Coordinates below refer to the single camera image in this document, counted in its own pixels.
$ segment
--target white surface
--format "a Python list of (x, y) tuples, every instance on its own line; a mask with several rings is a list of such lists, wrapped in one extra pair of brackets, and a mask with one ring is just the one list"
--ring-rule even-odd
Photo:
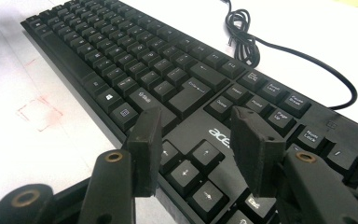
[[(48, 184), (54, 192), (66, 189), (90, 176), (97, 156), (115, 147), (20, 25), (64, 2), (0, 0), (0, 199), (32, 183)], [(219, 0), (124, 2), (216, 49), (232, 52), (224, 28), (227, 5)], [(328, 63), (358, 90), (358, 8), (327, 0), (233, 0), (233, 9), (237, 8), (250, 11), (251, 34)], [(319, 67), (258, 47), (259, 71), (327, 106), (349, 100), (347, 89)], [(338, 112), (358, 122), (358, 101)], [(24, 119), (24, 114), (31, 119)], [(173, 223), (154, 198), (137, 200), (137, 217), (138, 223)]]

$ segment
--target keyboard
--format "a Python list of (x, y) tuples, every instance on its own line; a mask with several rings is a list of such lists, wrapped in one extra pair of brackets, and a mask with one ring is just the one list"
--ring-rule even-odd
[[(233, 159), (234, 105), (358, 192), (357, 123), (136, 7), (75, 0), (21, 25), (120, 142), (142, 111), (161, 108), (157, 197), (178, 223), (279, 223), (275, 199), (254, 197)], [(56, 223), (76, 223), (87, 185), (55, 195)]]

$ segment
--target keyboard cord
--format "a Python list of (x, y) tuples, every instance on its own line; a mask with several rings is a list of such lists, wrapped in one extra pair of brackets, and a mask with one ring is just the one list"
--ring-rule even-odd
[(357, 90), (351, 84), (349, 80), (347, 80), (342, 74), (340, 74), (336, 69), (329, 66), (326, 63), (323, 63), (308, 54), (302, 53), (295, 49), (289, 49), (286, 47), (270, 44), (267, 41), (264, 41), (258, 38), (255, 35), (250, 35), (248, 33), (250, 24), (251, 24), (251, 16), (249, 12), (245, 9), (238, 9), (235, 11), (231, 11), (231, 2), (230, 0), (222, 0), (225, 3), (228, 3), (229, 9), (228, 14), (226, 15), (226, 26), (231, 35), (228, 44), (231, 46), (232, 41), (236, 43), (234, 58), (238, 59), (244, 63), (247, 63), (249, 66), (255, 68), (260, 63), (260, 51), (256, 45), (256, 41), (273, 49), (282, 50), (291, 54), (294, 54), (300, 58), (303, 58), (307, 61), (315, 63), (331, 73), (333, 76), (338, 78), (351, 92), (351, 99), (343, 104), (343, 105), (335, 105), (330, 106), (329, 108), (332, 110), (339, 110), (350, 105), (353, 105), (357, 100)]

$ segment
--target computer keyboard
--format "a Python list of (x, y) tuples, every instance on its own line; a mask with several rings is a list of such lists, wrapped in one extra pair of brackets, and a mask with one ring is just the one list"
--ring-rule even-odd
[[(358, 124), (116, 0), (74, 0), (21, 23), (104, 127), (124, 142), (147, 108), (162, 110), (157, 197), (179, 223), (279, 223), (229, 148), (230, 109), (254, 110), (287, 147), (320, 155), (358, 192)], [(56, 195), (75, 223), (88, 180)]]

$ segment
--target black cable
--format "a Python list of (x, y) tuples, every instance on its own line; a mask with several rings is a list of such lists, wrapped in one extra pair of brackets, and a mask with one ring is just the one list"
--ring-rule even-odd
[(226, 15), (226, 27), (231, 35), (229, 39), (229, 45), (231, 46), (232, 41), (234, 41), (236, 44), (234, 52), (235, 59), (247, 63), (253, 68), (257, 67), (260, 63), (260, 51), (258, 50), (258, 47), (255, 43), (256, 41), (267, 47), (294, 54), (300, 58), (319, 65), (320, 67), (331, 73), (333, 76), (338, 78), (351, 91), (351, 99), (347, 103), (343, 105), (330, 106), (330, 109), (343, 109), (350, 105), (353, 105), (356, 102), (358, 96), (356, 88), (336, 69), (300, 51), (270, 44), (269, 42), (264, 41), (257, 36), (250, 35), (248, 33), (249, 27), (251, 25), (251, 16), (249, 12), (245, 9), (231, 11), (230, 0), (222, 1), (228, 3), (229, 6), (228, 14)]

